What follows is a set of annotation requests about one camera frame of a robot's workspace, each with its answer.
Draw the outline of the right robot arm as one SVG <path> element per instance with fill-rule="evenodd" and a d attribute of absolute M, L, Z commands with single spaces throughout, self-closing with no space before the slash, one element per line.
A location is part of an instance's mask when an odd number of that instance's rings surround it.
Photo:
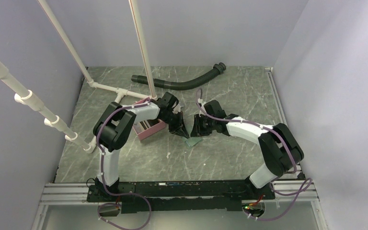
<path fill-rule="evenodd" d="M 249 198 L 258 198 L 264 186 L 289 170 L 295 171 L 297 163 L 303 160 L 303 150 L 286 124 L 262 125 L 235 114 L 227 115 L 216 100 L 205 103 L 197 99 L 196 104 L 200 113 L 194 116 L 192 137 L 204 137 L 216 131 L 259 146 L 264 162 L 246 180 L 245 193 Z"/>

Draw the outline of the mint green card holder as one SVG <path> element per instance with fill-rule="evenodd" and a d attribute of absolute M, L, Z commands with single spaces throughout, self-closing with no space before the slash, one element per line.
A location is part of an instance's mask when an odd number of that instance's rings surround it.
<path fill-rule="evenodd" d="M 189 131 L 189 138 L 183 138 L 184 143 L 187 145 L 188 148 L 193 148 L 195 145 L 199 144 L 202 141 L 201 137 L 190 137 L 191 131 Z"/>

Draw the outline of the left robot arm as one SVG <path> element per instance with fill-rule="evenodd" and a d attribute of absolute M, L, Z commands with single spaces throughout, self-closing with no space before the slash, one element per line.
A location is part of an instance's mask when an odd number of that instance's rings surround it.
<path fill-rule="evenodd" d="M 113 201 L 119 193 L 119 154 L 126 144 L 134 124 L 146 120 L 161 120 L 169 132 L 184 138 L 190 135 L 184 124 L 183 113 L 178 111 L 179 100 L 166 92 L 156 100 L 146 98 L 141 103 L 121 105 L 110 103 L 93 129 L 96 144 L 100 149 L 99 172 L 95 185 L 100 196 Z"/>

